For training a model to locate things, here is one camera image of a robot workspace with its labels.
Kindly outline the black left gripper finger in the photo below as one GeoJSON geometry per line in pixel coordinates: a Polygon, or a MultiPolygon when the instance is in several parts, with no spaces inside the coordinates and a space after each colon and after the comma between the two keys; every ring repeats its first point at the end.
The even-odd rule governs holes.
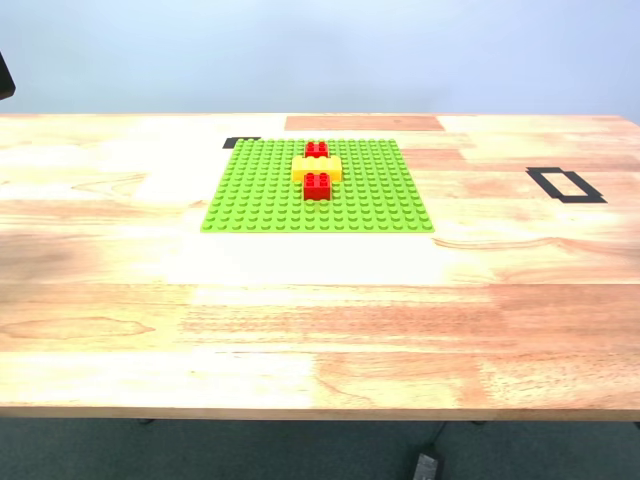
{"type": "Polygon", "coordinates": [[[12,97],[15,94],[16,86],[6,64],[3,55],[0,53],[0,100],[12,97]]]}

